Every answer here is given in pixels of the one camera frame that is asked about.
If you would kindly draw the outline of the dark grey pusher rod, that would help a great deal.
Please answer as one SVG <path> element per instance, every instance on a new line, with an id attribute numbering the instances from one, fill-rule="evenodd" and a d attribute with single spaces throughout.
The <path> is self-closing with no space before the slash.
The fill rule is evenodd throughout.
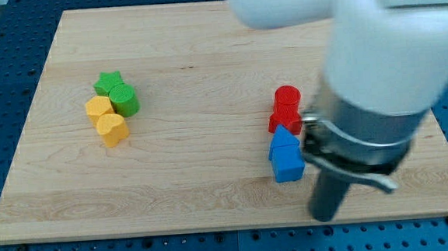
<path id="1" fill-rule="evenodd" d="M 332 220 L 348 192 L 350 183 L 321 171 L 308 203 L 310 215 L 322 222 Z"/>

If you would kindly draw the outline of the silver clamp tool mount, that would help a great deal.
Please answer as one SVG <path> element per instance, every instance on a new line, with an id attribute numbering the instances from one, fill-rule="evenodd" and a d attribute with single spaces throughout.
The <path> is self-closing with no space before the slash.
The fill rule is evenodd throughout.
<path id="1" fill-rule="evenodd" d="M 343 196 L 353 183 L 392 193 L 389 175 L 408 153 L 426 111 L 392 115 L 349 102 L 325 78 L 303 111 L 303 157 L 320 168 L 313 195 Z"/>

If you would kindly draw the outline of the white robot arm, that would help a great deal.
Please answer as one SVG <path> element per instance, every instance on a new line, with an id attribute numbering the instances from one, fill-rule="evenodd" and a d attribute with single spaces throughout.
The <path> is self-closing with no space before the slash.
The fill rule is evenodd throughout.
<path id="1" fill-rule="evenodd" d="M 272 30 L 330 18 L 320 87 L 302 112 L 304 159 L 320 169 L 310 214 L 331 220 L 348 188 L 387 193 L 419 124 L 448 83 L 448 0 L 227 0 Z"/>

